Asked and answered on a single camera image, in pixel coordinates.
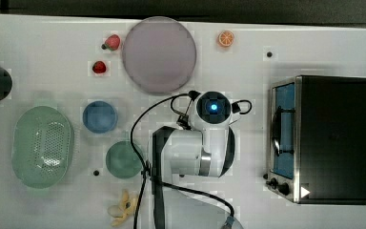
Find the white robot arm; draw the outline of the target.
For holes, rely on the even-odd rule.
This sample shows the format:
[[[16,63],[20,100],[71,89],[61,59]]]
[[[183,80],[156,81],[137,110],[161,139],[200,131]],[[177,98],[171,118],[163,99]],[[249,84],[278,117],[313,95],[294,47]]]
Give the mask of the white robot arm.
[[[234,162],[231,124],[240,114],[222,93],[191,91],[193,105],[183,130],[163,126],[152,133],[153,224],[155,229],[244,229],[234,209],[190,198],[174,175],[222,177]]]

